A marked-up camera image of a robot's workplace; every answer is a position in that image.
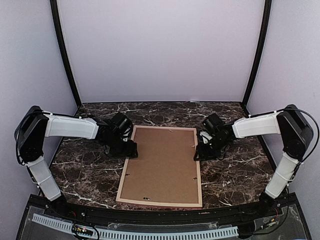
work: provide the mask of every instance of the robotic arm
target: robotic arm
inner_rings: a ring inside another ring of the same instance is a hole
[[[279,112],[244,117],[231,123],[224,123],[214,113],[202,124],[208,135],[196,147],[195,161],[217,159],[221,149],[235,139],[266,134],[281,135],[283,155],[271,181],[260,195],[262,209],[271,207],[288,182],[292,181],[314,136],[309,123],[293,104]]]
[[[21,165],[26,165],[33,182],[45,197],[54,201],[62,193],[44,159],[45,137],[75,137],[99,141],[108,148],[107,156],[138,157],[137,144],[128,137],[133,129],[129,118],[117,113],[112,119],[72,117],[42,111],[33,106],[14,132],[16,155]]]

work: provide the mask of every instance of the black pole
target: black pole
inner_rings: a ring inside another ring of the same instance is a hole
[[[252,89],[255,84],[257,72],[259,69],[259,64],[260,64],[262,52],[263,52],[264,45],[265,45],[266,35],[267,35],[269,17],[270,17],[270,12],[271,12],[271,3],[272,3],[272,0],[265,0],[265,2],[264,2],[264,11],[263,11],[263,17],[262,17],[258,45],[256,47],[256,52],[255,52],[255,56],[254,56],[254,61],[253,61],[248,85],[246,86],[245,94],[244,94],[244,97],[242,100],[242,104],[245,107],[248,104]]]
[[[51,4],[51,12],[52,12],[52,18],[53,18],[53,23],[54,23],[54,28],[55,28],[56,39],[58,41],[65,73],[68,78],[75,103],[78,107],[80,107],[82,105],[82,103],[81,103],[81,99],[80,99],[80,96],[79,96],[79,93],[77,90],[74,76],[71,71],[71,66],[70,66],[70,62],[69,62],[69,58],[68,58],[68,54],[67,54],[65,40],[64,40],[64,36],[62,33],[62,28],[61,28],[57,0],[50,0],[50,4]]]

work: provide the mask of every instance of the marble surface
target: marble surface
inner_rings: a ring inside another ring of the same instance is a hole
[[[233,102],[88,103],[77,115],[106,119],[116,112],[126,114],[135,125],[198,130],[203,129],[201,122],[212,113],[225,122],[244,117],[240,104]],[[110,159],[103,150],[94,140],[63,140],[50,169],[68,202],[123,210],[175,210],[116,202],[125,159]],[[258,201],[273,173],[256,137],[235,140],[224,160],[200,162],[200,169],[204,209]]]

